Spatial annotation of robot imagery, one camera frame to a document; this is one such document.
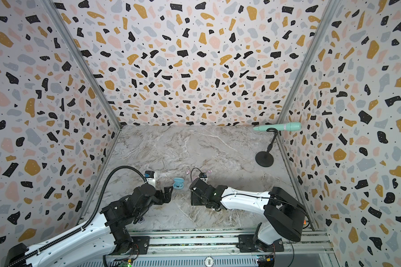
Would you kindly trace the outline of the blue earbud charging case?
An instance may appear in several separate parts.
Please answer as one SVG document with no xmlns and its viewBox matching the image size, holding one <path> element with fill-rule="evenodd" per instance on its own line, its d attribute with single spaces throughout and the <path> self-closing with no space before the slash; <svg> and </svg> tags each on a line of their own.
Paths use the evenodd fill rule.
<svg viewBox="0 0 401 267">
<path fill-rule="evenodd" d="M 174 178 L 173 188 L 180 190 L 184 188 L 184 179 L 183 178 Z"/>
</svg>

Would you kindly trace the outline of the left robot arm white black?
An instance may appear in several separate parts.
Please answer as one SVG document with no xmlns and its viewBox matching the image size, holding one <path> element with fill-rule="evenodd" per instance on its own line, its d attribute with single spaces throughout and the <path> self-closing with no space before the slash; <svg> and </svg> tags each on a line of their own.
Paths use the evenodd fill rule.
<svg viewBox="0 0 401 267">
<path fill-rule="evenodd" d="M 141 222 L 153 205 L 171 201 L 173 187 L 157 190 L 143 184 L 133 193 L 101 209 L 86 222 L 47 241 L 32 246 L 12 247 L 7 267 L 75 267 L 92 258 L 125 254 L 137 245 L 127 226 Z"/>
</svg>

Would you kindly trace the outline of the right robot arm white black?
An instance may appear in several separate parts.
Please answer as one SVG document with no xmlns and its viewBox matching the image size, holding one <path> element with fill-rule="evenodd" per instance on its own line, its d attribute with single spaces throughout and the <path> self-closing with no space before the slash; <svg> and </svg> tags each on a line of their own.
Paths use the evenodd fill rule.
<svg viewBox="0 0 401 267">
<path fill-rule="evenodd" d="M 279 239 L 300 242 L 307 212 L 303 204 L 280 187 L 271 191 L 250 192 L 225 185 L 213 187 L 201 178 L 190 187 L 191 205 L 215 211 L 243 210 L 263 215 L 267 223 L 257 227 L 254 241 L 271 245 Z"/>
</svg>

